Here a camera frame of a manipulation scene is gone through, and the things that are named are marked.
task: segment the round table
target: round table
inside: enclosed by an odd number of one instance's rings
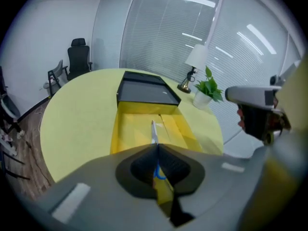
[[[126,70],[152,74],[123,68],[93,71],[65,84],[50,100],[41,123],[40,141],[55,182],[88,161],[109,155],[116,92]],[[181,98],[179,109],[204,152],[222,154],[220,126],[210,108],[197,109],[192,103],[193,93],[184,93],[175,81],[162,79]]]

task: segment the wooden floor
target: wooden floor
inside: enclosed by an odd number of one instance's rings
[[[54,184],[46,167],[40,147],[39,127],[47,104],[48,101],[20,122],[19,126],[26,132],[22,139],[18,140],[16,138],[17,133],[15,130],[10,132],[18,153],[15,158],[24,162],[25,165],[19,164],[5,156],[5,163],[8,170],[31,179],[15,179],[12,176],[6,175],[11,186],[16,192],[26,195],[32,200],[36,200]]]

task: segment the black box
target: black box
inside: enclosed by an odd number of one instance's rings
[[[171,104],[178,106],[181,98],[160,76],[125,71],[116,93],[116,102]]]

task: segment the table lamp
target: table lamp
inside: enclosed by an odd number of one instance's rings
[[[194,82],[195,78],[193,77],[193,74],[195,74],[195,69],[205,69],[206,64],[206,57],[207,57],[207,46],[196,44],[193,48],[192,52],[189,54],[186,64],[192,66],[191,71],[187,73],[187,77],[183,80],[181,84],[178,84],[178,89],[185,92],[190,93],[191,90],[188,88],[189,82]]]

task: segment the potted plant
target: potted plant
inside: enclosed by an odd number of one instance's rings
[[[205,68],[205,76],[205,81],[199,81],[199,84],[195,85],[198,91],[193,99],[194,106],[201,110],[205,109],[212,99],[216,102],[223,101],[221,96],[222,90],[217,88],[217,83],[207,66]]]

